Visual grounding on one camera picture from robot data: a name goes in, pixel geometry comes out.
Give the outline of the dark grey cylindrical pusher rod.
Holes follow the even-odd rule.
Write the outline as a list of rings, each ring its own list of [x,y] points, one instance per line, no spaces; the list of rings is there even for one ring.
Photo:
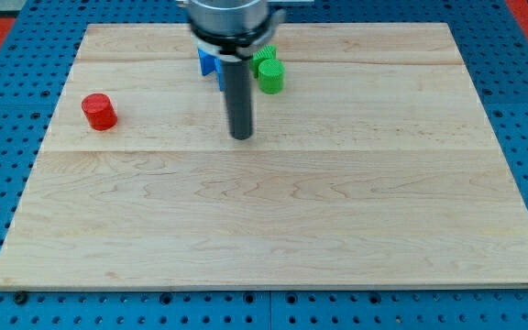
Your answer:
[[[222,61],[221,66],[229,133],[234,139],[248,139],[253,133],[249,62]]]

